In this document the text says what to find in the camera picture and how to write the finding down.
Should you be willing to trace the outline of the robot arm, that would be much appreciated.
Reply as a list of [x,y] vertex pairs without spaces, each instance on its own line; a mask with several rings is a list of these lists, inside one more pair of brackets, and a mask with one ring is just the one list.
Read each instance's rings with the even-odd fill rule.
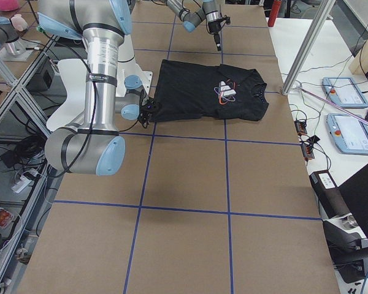
[[167,1],[151,1],[156,5],[167,6],[175,13],[182,22],[187,32],[193,32],[203,21],[206,22],[206,30],[208,34],[213,36],[217,51],[222,50],[220,32],[224,25],[230,24],[230,17],[222,15],[217,7],[216,1],[203,1],[202,4],[194,1],[198,6],[197,11],[190,11],[185,7],[184,1],[167,0]]
[[115,114],[146,123],[159,107],[134,74],[125,78],[125,96],[116,96],[119,47],[132,33],[129,5],[127,1],[40,1],[38,16],[44,31],[82,40],[87,46],[84,111],[48,137],[46,159],[61,173],[113,175],[126,150]]

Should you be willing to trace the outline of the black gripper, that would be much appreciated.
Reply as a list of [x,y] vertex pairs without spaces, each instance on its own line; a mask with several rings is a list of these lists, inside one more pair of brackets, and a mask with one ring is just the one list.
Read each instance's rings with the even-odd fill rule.
[[155,99],[148,99],[140,107],[140,120],[151,121],[155,113],[159,111],[160,107],[161,104],[157,102]]
[[217,46],[217,51],[221,51],[220,31],[222,29],[222,27],[221,27],[222,22],[223,22],[222,18],[219,18],[219,19],[208,22],[209,33],[211,35],[213,35],[214,41],[215,41],[216,46]]

